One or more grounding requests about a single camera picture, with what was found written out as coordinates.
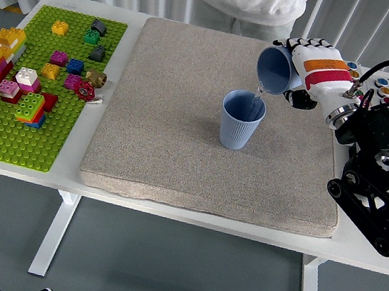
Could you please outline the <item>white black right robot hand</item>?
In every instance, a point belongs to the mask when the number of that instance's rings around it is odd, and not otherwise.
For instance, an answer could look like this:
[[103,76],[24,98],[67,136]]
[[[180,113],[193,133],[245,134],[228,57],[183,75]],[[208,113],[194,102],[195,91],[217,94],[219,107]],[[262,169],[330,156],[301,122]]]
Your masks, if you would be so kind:
[[351,111],[360,100],[353,95],[353,79],[340,51],[325,39],[276,39],[275,46],[290,58],[293,82],[282,91],[286,100],[298,109],[322,109],[326,118]]

